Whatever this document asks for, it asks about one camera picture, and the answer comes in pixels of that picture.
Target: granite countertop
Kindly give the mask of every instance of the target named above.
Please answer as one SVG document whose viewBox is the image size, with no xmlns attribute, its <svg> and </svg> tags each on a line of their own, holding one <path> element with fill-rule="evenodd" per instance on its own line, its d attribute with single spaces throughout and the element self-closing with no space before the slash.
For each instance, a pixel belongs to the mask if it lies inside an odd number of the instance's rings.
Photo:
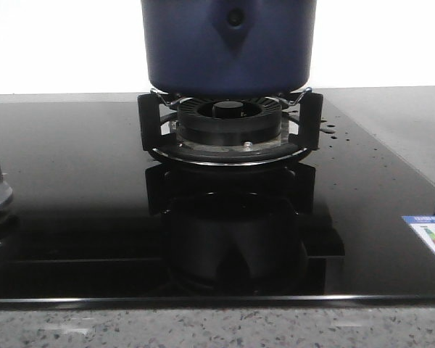
<svg viewBox="0 0 435 348">
<path fill-rule="evenodd" d="M 390 119 L 373 107 L 374 100 L 382 100 L 390 108 L 398 89 L 352 88 L 348 100 L 341 90 L 321 93 L 435 183 L 435 104 L 423 107 L 427 119 L 431 116 L 424 124 L 422 109 L 402 115 L 397 103 L 392 107 L 397 117 Z M 415 100 L 416 107 L 435 99 L 435 88 L 406 91 L 402 102 Z M 422 98 L 425 92 L 428 98 Z M 0 96 L 0 102 L 130 100 L 134 95 Z M 407 126 L 398 128 L 405 120 Z M 415 138 L 423 125 L 432 135 L 425 146 Z M 433 156 L 423 157 L 424 152 Z M 435 347 L 435 307 L 0 311 L 0 347 Z"/>
<path fill-rule="evenodd" d="M 0 347 L 435 347 L 435 308 L 0 312 Z"/>
</svg>

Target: black glass cooktop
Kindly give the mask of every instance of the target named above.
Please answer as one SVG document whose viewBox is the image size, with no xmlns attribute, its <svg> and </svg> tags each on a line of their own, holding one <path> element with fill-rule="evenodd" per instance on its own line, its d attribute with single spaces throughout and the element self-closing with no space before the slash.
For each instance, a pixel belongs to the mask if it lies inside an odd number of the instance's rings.
<svg viewBox="0 0 435 348">
<path fill-rule="evenodd" d="M 171 167 L 136 101 L 0 104 L 0 308 L 435 303 L 435 187 L 328 101 L 320 149 Z"/>
</svg>

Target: gas burner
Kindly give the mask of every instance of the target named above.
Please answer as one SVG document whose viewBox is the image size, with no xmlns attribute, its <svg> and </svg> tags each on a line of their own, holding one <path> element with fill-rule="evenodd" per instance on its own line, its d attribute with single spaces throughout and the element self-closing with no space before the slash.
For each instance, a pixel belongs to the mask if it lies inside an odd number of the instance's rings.
<svg viewBox="0 0 435 348">
<path fill-rule="evenodd" d="M 282 97 L 138 98 L 144 150 L 161 162 L 248 166 L 306 157 L 318 149 L 323 96 L 307 88 Z M 164 104 L 173 113 L 160 116 Z M 299 104 L 297 110 L 290 107 Z"/>
</svg>

